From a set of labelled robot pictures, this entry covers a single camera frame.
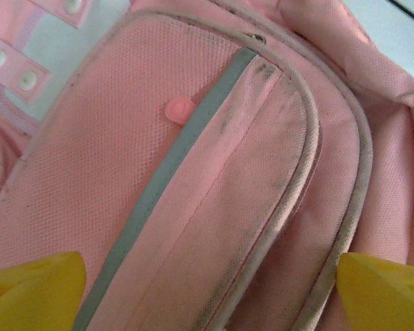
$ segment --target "fabric texture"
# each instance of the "fabric texture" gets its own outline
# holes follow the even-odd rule
[[[166,106],[198,106],[246,47],[257,56],[74,331],[349,331],[340,254],[414,265],[414,78],[340,0],[129,11],[40,123],[0,86],[0,269],[78,251],[85,300],[186,124]],[[48,14],[0,1],[0,39],[23,50]]]

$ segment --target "pink strap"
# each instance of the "pink strap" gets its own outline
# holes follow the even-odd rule
[[[0,84],[27,103],[40,93],[50,73],[0,40]]]

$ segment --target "zipper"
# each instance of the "zipper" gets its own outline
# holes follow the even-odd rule
[[[267,44],[267,39],[266,39],[264,36],[261,36],[260,34],[254,34],[254,33],[250,33],[250,32],[244,32],[244,34],[245,34],[247,37],[250,37],[250,38],[256,39],[256,40],[258,40],[258,41],[261,41],[264,45],[266,45],[266,44]]]

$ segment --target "stitching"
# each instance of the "stitching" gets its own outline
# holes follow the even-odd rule
[[[251,124],[249,125],[249,127],[248,127],[248,129],[247,129],[247,131],[246,131],[246,133],[245,133],[245,135],[242,137],[242,140],[240,141],[240,143],[239,143],[239,145],[235,148],[235,150],[233,151],[233,153],[230,155],[230,157],[228,158],[228,160],[225,162],[225,164],[224,164],[224,168],[225,168],[225,166],[228,164],[228,162],[230,161],[230,159],[231,159],[231,157],[233,156],[233,154],[236,152],[236,150],[241,146],[241,144],[242,144],[242,141],[247,137],[247,134],[248,134],[248,131],[251,129],[251,127],[252,127],[252,125],[253,125],[253,123],[254,123],[254,121],[256,120],[256,118],[257,118],[257,116],[258,116],[258,114],[259,114],[259,112],[260,112],[260,110],[266,105],[266,103],[268,102],[268,100],[270,99],[270,97],[271,97],[271,94],[273,93],[273,91],[274,91],[274,89],[276,88],[276,86],[277,86],[277,84],[280,82],[280,80],[281,80],[281,78],[284,76],[284,73],[281,71],[281,75],[279,76],[279,78],[276,80],[276,82],[273,84],[273,88],[271,89],[271,91],[270,91],[270,93],[268,93],[268,96],[267,96],[267,98],[266,98],[266,100],[264,101],[264,103],[261,105],[261,107],[259,108],[259,110],[258,110],[258,112],[257,112],[257,114],[256,114],[256,116],[255,116],[255,118],[252,120],[252,122],[251,122]],[[220,175],[221,175],[221,173],[222,173],[222,170],[221,170],[221,172],[219,173],[219,175],[218,175],[218,177],[215,179],[215,182],[216,182],[216,180],[218,180],[218,178],[220,177]],[[274,210],[276,209],[276,205],[274,205],[273,206],[273,209],[272,209],[272,212],[270,213],[270,216],[269,217],[267,217],[267,219],[265,220],[265,222],[264,222],[264,225],[263,225],[263,228],[261,229],[261,231],[259,232],[259,234],[255,237],[255,242],[256,241],[258,241],[259,240],[259,238],[260,238],[260,233],[262,233],[263,231],[264,231],[264,228],[266,227],[266,224],[270,221],[270,219],[272,218],[272,215],[273,215],[273,212],[274,212]],[[237,272],[237,274],[239,274],[240,273],[240,271],[241,271],[241,269],[242,269],[242,265],[244,265],[245,264],[245,262],[247,261],[247,259],[248,259],[248,255],[250,254],[250,252],[251,252],[251,250],[253,249],[253,247],[254,247],[254,245],[252,245],[251,247],[250,247],[250,249],[249,249],[249,251],[248,251],[248,253],[245,255],[245,257],[244,257],[244,260],[242,261],[242,263],[241,263],[241,267],[238,269],[238,272]],[[230,289],[232,288],[232,286],[233,286],[233,284],[236,282],[236,279],[233,279],[231,282],[230,282],[230,284],[229,284],[229,286],[228,286],[228,289],[227,289],[227,291],[225,292],[225,294],[222,296],[222,298],[221,298],[221,301],[218,303],[218,305],[217,305],[217,308],[213,311],[213,313],[212,313],[212,317],[209,319],[209,321],[207,322],[207,325],[206,325],[206,327],[203,329],[203,331],[210,325],[210,323],[211,323],[211,321],[213,320],[213,317],[214,317],[214,315],[216,314],[216,312],[218,311],[218,309],[219,309],[219,307],[220,307],[220,305],[224,302],[224,300],[225,300],[225,297],[226,297],[226,295],[230,292]]]
[[[270,95],[272,94],[273,90],[275,89],[276,85],[278,84],[279,80],[281,79],[281,77],[284,76],[284,73],[282,73],[278,80],[276,81],[276,83],[273,85],[273,88],[271,89],[269,95],[267,96],[267,99],[270,97]],[[253,120],[251,121],[250,125],[248,126],[248,129],[246,131],[246,133],[242,136],[241,141],[236,145],[235,149],[233,150],[233,152],[230,154],[228,160],[226,162],[224,162],[224,165],[222,166],[221,170],[219,171],[217,177],[215,178],[215,180],[212,182],[212,185],[209,187],[209,189],[207,190],[206,194],[204,195],[204,197],[201,199],[201,201],[199,202],[198,206],[195,208],[195,211],[193,212],[193,214],[190,216],[189,220],[187,221],[187,224],[184,226],[184,229],[182,230],[181,234],[179,235],[178,239],[174,242],[172,248],[169,250],[169,253],[167,254],[166,258],[163,260],[163,263],[160,265],[160,267],[158,268],[157,272],[155,273],[154,277],[152,278],[151,282],[149,283],[148,287],[146,288],[146,290],[144,291],[144,295],[142,296],[142,298],[139,300],[139,303],[137,305],[137,307],[135,308],[135,310],[132,312],[131,316],[134,316],[137,308],[141,305],[142,301],[144,300],[144,297],[146,296],[149,288],[151,287],[151,285],[154,283],[155,279],[157,278],[157,275],[159,274],[159,272],[161,271],[161,269],[163,268],[163,266],[166,264],[169,256],[172,254],[172,251],[175,249],[175,246],[179,243],[179,240],[181,239],[181,237],[184,235],[184,233],[186,232],[186,228],[188,227],[188,225],[190,224],[190,222],[192,221],[193,217],[197,214],[199,208],[202,206],[205,198],[209,195],[210,191],[212,190],[212,188],[215,186],[217,180],[220,178],[221,174],[224,171],[224,168],[228,165],[228,163],[230,162],[230,159],[233,157],[233,155],[236,153],[237,149],[242,145],[242,141],[247,137],[248,131],[252,128],[253,123],[255,122],[256,118],[258,117],[262,107],[266,104],[267,99],[265,100],[265,102],[261,105],[261,107],[259,108],[259,110],[257,111],[257,113],[255,114],[255,117],[253,118]]]
[[[253,62],[253,60],[255,59],[256,57],[253,57],[252,59],[251,59],[251,61],[250,61],[250,63],[246,66],[246,67],[248,67],[250,64],[251,64],[251,62]],[[236,84],[236,82],[237,82],[237,79],[239,80],[239,77],[240,76],[242,76],[242,74],[243,74],[243,72],[235,72],[234,73],[234,75],[230,78],[230,82],[227,84],[227,88],[225,88],[224,89],[224,91],[227,91],[227,90],[229,90],[230,88],[232,88],[235,84]],[[195,127],[196,128],[196,130],[195,130],[195,133],[192,135],[192,137],[190,138],[190,141],[187,141],[186,142],[186,146],[187,145],[189,145],[189,146],[193,146],[195,143],[196,143],[196,140],[198,140],[198,138],[199,138],[199,136],[200,136],[200,134],[197,134],[202,128],[205,128],[206,127],[206,124],[205,124],[205,122],[207,121],[207,124],[210,122],[210,120],[208,120],[208,118],[211,118],[212,116],[214,116],[214,114],[218,111],[218,109],[221,107],[221,105],[222,104],[224,104],[224,101],[222,101],[219,105],[213,105],[213,107],[210,107],[210,109],[209,109],[209,111],[208,112],[206,112],[205,114],[203,114],[203,116],[201,117],[201,120],[199,121],[199,123],[198,123],[198,125]],[[164,181],[161,181],[160,182],[160,184],[159,184],[159,186],[158,186],[158,188],[156,189],[156,193],[155,193],[155,197],[158,197],[159,196],[159,193],[158,192],[161,192],[161,195],[162,195],[162,192],[164,192],[164,189],[165,189],[165,187],[168,185],[168,182],[170,181],[170,179],[173,177],[173,175],[175,174],[175,172],[177,171],[177,169],[178,169],[178,167],[181,165],[181,162],[184,160],[184,158],[187,156],[187,151],[188,151],[188,149],[191,149],[191,147],[185,147],[183,150],[181,150],[181,151],[179,151],[179,155],[178,155],[178,157],[177,158],[175,158],[174,160],[173,160],[173,162],[172,162],[172,164],[170,165],[170,167],[169,167],[169,171],[168,171],[168,176],[165,178],[165,180]],[[148,212],[150,212],[150,210],[157,204],[157,202],[158,202],[158,200],[155,200],[155,199],[153,199],[153,200],[151,200],[151,201],[149,201],[147,204],[146,204],[146,209],[143,211],[143,213],[141,213],[141,215],[140,215],[140,218],[144,218],[144,217],[147,217],[147,213]],[[103,282],[102,282],[102,286],[103,286],[103,288],[105,288],[105,290],[104,290],[104,294],[105,293],[107,293],[107,290],[108,290],[108,287],[109,287],[109,285],[110,285],[110,283],[112,282],[112,280],[113,280],[113,278],[115,277],[115,275],[116,275],[116,273],[117,273],[117,271],[118,271],[118,269],[121,267],[121,265],[122,265],[122,263],[124,262],[124,259],[126,258],[126,256],[127,256],[127,254],[128,253],[126,253],[126,251],[130,251],[131,249],[132,249],[132,247],[133,247],[133,245],[135,244],[135,242],[134,243],[132,243],[132,244],[129,244],[128,245],[128,247],[126,248],[126,247],[123,247],[122,248],[122,252],[125,254],[124,255],[124,257],[123,257],[123,260],[122,260],[122,262],[120,263],[120,265],[119,265],[119,267],[117,268],[117,270],[115,271],[115,274],[110,278],[110,279],[104,279],[103,280]],[[146,288],[146,291],[144,292],[144,295],[146,295],[146,293],[147,293],[147,290],[149,289],[149,287],[150,287],[150,285]],[[135,310],[134,310],[134,313],[135,313],[135,311],[136,311],[136,309],[138,308],[138,306],[140,305],[140,303],[141,303],[141,301],[142,301],[142,299],[143,298],[141,298],[140,299],[140,301],[139,301],[139,303],[138,303],[138,305],[137,305],[137,307],[135,308]],[[84,322],[83,322],[83,324],[82,324],[82,327],[81,327],[81,329],[80,330],[85,330],[87,327],[88,327],[88,325],[89,325],[89,323],[92,321],[92,318],[93,318],[93,316],[95,315],[95,311],[93,311],[93,310],[91,310],[91,314],[86,314],[87,315],[87,318],[85,318],[84,319]]]

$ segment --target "white background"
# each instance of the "white background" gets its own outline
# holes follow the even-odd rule
[[[398,0],[414,12],[414,0]],[[377,47],[414,76],[414,20],[387,0],[344,0]]]

